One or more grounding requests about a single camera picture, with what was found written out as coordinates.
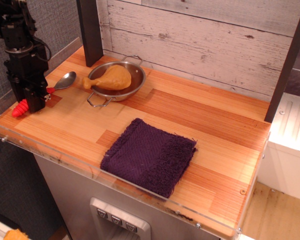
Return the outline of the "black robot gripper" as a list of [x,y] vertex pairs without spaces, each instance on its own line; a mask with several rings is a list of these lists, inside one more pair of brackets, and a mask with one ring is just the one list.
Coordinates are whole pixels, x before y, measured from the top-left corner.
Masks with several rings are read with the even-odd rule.
[[31,51],[8,55],[4,66],[16,100],[26,99],[30,113],[45,108],[48,83],[44,73],[49,69],[45,47],[35,46]]

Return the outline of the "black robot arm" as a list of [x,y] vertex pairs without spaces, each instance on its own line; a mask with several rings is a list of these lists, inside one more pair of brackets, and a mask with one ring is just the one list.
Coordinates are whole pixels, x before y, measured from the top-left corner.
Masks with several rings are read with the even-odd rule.
[[16,100],[25,100],[31,113],[50,99],[45,72],[52,56],[48,45],[35,36],[35,23],[25,0],[0,0],[0,38],[9,55],[4,62],[7,79]]

